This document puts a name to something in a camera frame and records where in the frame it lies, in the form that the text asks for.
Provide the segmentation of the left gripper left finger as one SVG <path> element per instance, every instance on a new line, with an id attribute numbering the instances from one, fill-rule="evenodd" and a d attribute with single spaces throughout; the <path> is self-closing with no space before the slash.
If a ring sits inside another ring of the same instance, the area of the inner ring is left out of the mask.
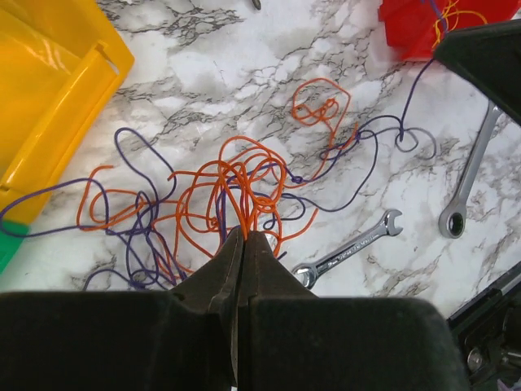
<path id="1" fill-rule="evenodd" d="M 4 390 L 229 390 L 244 238 L 167 291 L 1 296 Z"/>

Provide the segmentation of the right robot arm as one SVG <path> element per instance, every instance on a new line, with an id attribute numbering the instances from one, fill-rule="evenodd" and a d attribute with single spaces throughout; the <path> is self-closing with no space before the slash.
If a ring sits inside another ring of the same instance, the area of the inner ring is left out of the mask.
<path id="1" fill-rule="evenodd" d="M 520 21 L 454 30 L 433 59 L 470 82 L 488 107 L 453 198 L 440 214 L 440 233 L 458 239 L 466 203 L 500 115 L 520 121 Z M 448 319 L 473 390 L 520 388 L 520 266 L 515 265 Z"/>

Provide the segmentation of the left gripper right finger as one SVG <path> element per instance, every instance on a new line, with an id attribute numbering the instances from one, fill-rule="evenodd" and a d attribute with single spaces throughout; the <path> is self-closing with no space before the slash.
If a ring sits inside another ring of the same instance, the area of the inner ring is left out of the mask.
<path id="1" fill-rule="evenodd" d="M 445 319 L 412 297 L 313 295 L 251 233 L 238 303 L 241 390 L 466 390 Z"/>

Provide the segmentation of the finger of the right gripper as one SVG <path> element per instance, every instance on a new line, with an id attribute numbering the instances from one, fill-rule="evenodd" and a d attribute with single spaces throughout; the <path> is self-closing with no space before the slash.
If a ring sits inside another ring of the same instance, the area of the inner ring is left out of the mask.
<path id="1" fill-rule="evenodd" d="M 435 48 L 433 58 L 520 122 L 519 19 L 454 30 Z"/>

